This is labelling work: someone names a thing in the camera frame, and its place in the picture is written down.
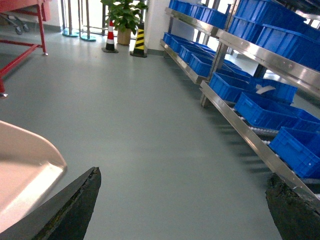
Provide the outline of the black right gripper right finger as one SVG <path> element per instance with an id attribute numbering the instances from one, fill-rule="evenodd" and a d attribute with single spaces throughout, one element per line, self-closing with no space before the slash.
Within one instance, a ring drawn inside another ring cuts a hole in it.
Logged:
<path id="1" fill-rule="evenodd" d="M 318 240 L 320 205 L 304 190 L 295 192 L 276 173 L 270 175 L 265 191 L 268 209 L 283 240 Z"/>

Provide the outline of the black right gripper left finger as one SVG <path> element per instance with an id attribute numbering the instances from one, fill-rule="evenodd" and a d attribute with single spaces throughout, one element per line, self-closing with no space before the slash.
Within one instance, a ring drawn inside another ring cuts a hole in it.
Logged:
<path id="1" fill-rule="evenodd" d="M 0 234 L 2 240 L 83 240 L 102 183 L 92 167 Z"/>

